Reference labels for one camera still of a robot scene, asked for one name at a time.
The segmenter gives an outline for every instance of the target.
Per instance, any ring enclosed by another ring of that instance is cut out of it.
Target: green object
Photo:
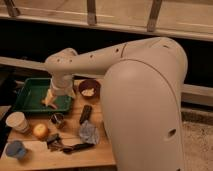
[[[25,114],[52,114],[56,112],[68,113],[72,106],[72,98],[69,96],[58,96],[54,104],[58,107],[53,109],[46,107],[41,103],[45,98],[47,90],[50,86],[49,78],[28,78],[25,81],[24,87],[21,89],[12,111],[21,111]]]

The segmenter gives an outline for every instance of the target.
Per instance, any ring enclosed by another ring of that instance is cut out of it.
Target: dark background
[[[74,48],[80,54],[149,37],[0,19],[0,56],[43,62],[49,55],[67,47]],[[182,45],[188,56],[189,68],[185,83],[213,87],[213,42],[174,39]]]

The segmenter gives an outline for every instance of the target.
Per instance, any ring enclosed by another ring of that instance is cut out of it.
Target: paper cup
[[[25,133],[30,128],[23,112],[11,113],[6,119],[6,124],[20,133]]]

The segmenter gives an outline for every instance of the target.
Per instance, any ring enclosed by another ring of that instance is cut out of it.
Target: bowl
[[[86,79],[82,81],[78,86],[80,94],[86,99],[99,97],[100,88],[101,84],[94,79]]]

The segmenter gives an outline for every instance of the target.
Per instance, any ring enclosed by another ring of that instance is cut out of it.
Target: food item
[[[53,103],[56,100],[56,96],[52,94],[52,91],[50,89],[47,90],[47,95],[45,99],[41,101],[42,104],[44,104],[46,107],[50,106],[53,109],[57,109],[58,107]]]
[[[33,135],[40,140],[46,138],[48,136],[48,133],[48,127],[43,123],[39,123],[33,128]]]
[[[83,96],[93,96],[95,93],[95,89],[91,88],[91,89],[85,89],[81,92],[81,94],[83,94]]]

